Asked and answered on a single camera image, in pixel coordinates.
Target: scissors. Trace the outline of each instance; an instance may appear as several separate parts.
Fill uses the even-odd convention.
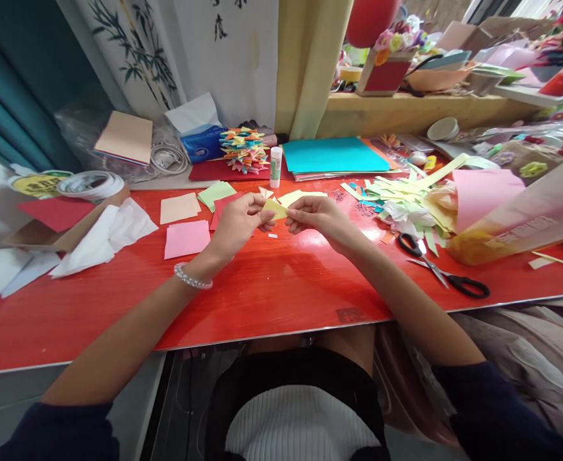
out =
[[[424,261],[423,265],[429,268],[433,272],[433,274],[435,274],[435,277],[437,277],[437,279],[441,282],[442,285],[444,285],[445,288],[450,289],[448,283],[446,282],[446,279],[444,278],[439,268],[435,264],[430,262],[426,258],[426,256],[424,256],[424,253],[426,253],[427,251],[426,248],[424,248],[424,243],[422,242],[422,240],[420,241],[420,243],[422,244],[421,245],[422,249],[421,249],[413,235],[403,233],[399,235],[398,243],[399,245],[401,245],[401,248],[403,248],[405,253],[408,253],[415,257],[422,258],[422,261]]]
[[[430,269],[430,267],[423,263],[422,261],[418,261],[417,259],[408,259],[414,264],[419,264],[422,267],[426,267]],[[488,298],[491,295],[491,290],[484,285],[482,282],[478,282],[477,280],[470,279],[469,277],[460,277],[458,275],[453,275],[449,272],[439,271],[448,281],[450,285],[460,291],[462,294],[470,296],[476,299],[484,299]]]

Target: wooden shelf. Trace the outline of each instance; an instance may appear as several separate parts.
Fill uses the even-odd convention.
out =
[[[492,95],[417,98],[408,93],[397,93],[392,97],[332,93],[317,138],[426,134],[428,127],[443,117],[456,117],[461,129],[509,125],[538,110],[531,104]]]

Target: hand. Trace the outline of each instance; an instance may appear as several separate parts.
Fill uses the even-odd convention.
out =
[[[369,239],[341,211],[330,197],[306,195],[288,208],[288,232],[297,235],[305,229],[320,232],[337,253],[348,256],[356,245]]]
[[[260,194],[248,193],[227,204],[209,245],[229,261],[245,246],[256,229],[272,231],[277,225],[271,221],[275,212],[262,212],[265,203]]]

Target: pearl bracelet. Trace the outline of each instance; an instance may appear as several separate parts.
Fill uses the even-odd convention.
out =
[[[211,289],[213,287],[213,281],[212,280],[210,282],[201,282],[199,280],[196,280],[193,277],[190,277],[185,272],[183,272],[182,267],[185,264],[187,264],[187,263],[179,263],[176,266],[174,266],[174,274],[177,277],[179,277],[184,283],[188,284],[191,287],[197,288],[197,289]]]

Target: black sleeve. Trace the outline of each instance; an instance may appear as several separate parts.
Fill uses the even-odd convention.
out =
[[[493,364],[433,373],[456,408],[450,424],[472,461],[563,460],[563,437],[520,402]]]
[[[118,461],[119,443],[106,420],[112,403],[55,407],[36,403],[25,413],[0,460]]]

